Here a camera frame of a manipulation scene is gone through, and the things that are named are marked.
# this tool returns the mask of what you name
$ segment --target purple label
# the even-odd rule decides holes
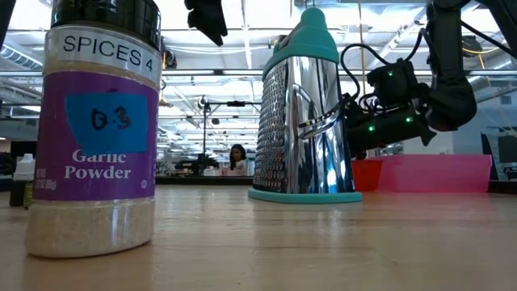
[[[157,127],[158,92],[146,85],[85,72],[45,76],[34,199],[153,196]]]

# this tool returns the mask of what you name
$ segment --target blue tape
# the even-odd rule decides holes
[[[148,111],[144,95],[68,95],[67,121],[84,155],[130,154],[147,150]]]

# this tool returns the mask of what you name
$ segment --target black lid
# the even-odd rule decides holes
[[[160,10],[153,0],[54,0],[52,27],[94,21],[125,28],[161,48]]]

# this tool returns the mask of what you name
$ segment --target teal grater base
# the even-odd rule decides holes
[[[363,200],[363,194],[361,194],[361,192],[335,194],[285,194],[259,191],[253,188],[248,190],[248,197],[285,204],[335,204],[360,202]]]

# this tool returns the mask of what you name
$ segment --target jar label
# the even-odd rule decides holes
[[[44,76],[35,200],[152,196],[158,92],[107,74]]]
[[[45,51],[58,61],[88,61],[132,71],[155,83],[162,76],[162,56],[122,33],[96,27],[57,27],[47,35]]]

